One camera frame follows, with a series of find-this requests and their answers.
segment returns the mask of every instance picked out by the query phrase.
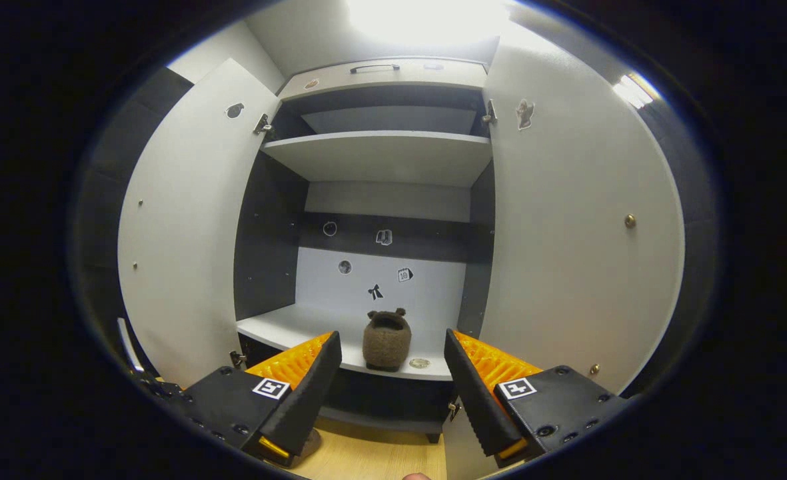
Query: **screw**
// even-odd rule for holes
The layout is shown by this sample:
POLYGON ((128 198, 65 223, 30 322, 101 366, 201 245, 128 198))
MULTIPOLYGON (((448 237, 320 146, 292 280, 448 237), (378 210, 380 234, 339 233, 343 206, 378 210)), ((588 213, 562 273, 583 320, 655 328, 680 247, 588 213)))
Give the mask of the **screw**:
POLYGON ((555 431, 556 429, 551 425, 545 425, 542 428, 537 429, 536 435, 539 437, 550 437, 555 431))

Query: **top drawer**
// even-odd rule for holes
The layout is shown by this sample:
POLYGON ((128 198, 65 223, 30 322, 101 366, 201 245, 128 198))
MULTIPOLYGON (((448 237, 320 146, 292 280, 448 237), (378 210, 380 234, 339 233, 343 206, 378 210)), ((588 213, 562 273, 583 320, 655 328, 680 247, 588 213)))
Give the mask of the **top drawer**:
POLYGON ((485 83, 481 63, 433 58, 385 58, 354 61, 297 73, 281 90, 280 100, 323 91, 375 85, 438 85, 480 90, 485 83))

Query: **light fixture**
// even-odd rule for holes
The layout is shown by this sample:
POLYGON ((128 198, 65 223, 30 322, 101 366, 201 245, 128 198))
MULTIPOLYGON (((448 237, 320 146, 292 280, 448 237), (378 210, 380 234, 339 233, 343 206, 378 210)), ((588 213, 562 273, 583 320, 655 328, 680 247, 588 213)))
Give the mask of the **light fixture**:
POLYGON ((357 30, 399 45, 455 45, 496 37, 508 10, 500 0, 348 0, 357 30))
POLYGON ((637 109, 652 103, 654 98, 659 98, 655 88, 637 73, 623 75, 618 84, 612 86, 612 90, 637 109))

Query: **open cabinet door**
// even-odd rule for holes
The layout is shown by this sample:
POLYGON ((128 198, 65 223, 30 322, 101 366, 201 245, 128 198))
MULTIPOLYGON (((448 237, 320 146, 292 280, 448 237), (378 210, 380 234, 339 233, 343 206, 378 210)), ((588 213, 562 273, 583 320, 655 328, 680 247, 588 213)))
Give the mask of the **open cabinet door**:
MULTIPOLYGON (((671 170, 609 82, 520 25, 500 36, 482 95, 496 112, 496 222, 479 339, 540 368, 589 374, 598 364, 591 379, 619 393, 657 347, 680 290, 671 170), (524 99, 531 109, 518 115, 524 99)), ((469 480, 458 472, 484 472, 484 457, 454 426, 444 429, 448 471, 469 480)))
POLYGON ((240 350, 236 225, 263 140, 254 127, 277 107, 269 89, 228 59, 168 112, 129 180, 118 232, 124 304, 153 366, 183 388, 240 350))

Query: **brown bear-shaped basket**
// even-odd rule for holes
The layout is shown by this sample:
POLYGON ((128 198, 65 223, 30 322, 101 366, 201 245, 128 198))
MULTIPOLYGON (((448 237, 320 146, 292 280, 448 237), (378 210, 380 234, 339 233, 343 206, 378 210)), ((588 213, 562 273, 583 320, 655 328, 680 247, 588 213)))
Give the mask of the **brown bear-shaped basket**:
POLYGON ((367 368, 396 371, 408 358, 411 327, 404 314, 404 308, 396 308, 396 312, 367 313, 369 325, 363 329, 363 359, 367 368))

